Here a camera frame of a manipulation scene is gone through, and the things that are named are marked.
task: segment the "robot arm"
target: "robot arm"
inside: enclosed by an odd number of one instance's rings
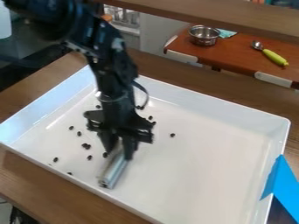
[[[32,28],[45,40],[66,41],[83,53],[101,92],[102,110],[85,112],[87,128],[96,131],[107,156],[119,141],[131,160],[139,142],[152,143],[153,124],[136,113],[133,86],[137,67],[128,56],[121,34],[75,0],[4,0],[13,11],[31,18]]]

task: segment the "white tray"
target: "white tray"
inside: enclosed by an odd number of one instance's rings
[[[0,141],[149,221],[266,223],[273,195],[260,197],[283,153],[289,120],[157,80],[138,82],[151,95],[149,106],[138,113],[157,121],[155,142],[140,145],[114,190],[98,186],[104,150],[82,116],[99,104],[87,66],[3,122]],[[137,92],[137,101],[142,98]],[[92,149],[84,150],[83,143]],[[59,162],[53,163],[55,157]]]

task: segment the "metal bowl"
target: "metal bowl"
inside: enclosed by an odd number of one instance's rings
[[[189,30],[191,42],[197,46],[214,46],[220,32],[212,27],[194,25]]]

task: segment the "silver cylinder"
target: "silver cylinder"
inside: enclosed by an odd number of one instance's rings
[[[100,175],[100,186],[113,189],[127,164],[128,160],[125,159],[123,150],[119,150],[109,161],[106,169]]]

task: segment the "blue tape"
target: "blue tape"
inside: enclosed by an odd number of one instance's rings
[[[261,200],[272,193],[299,223],[299,184],[283,155],[280,155],[268,176]]]

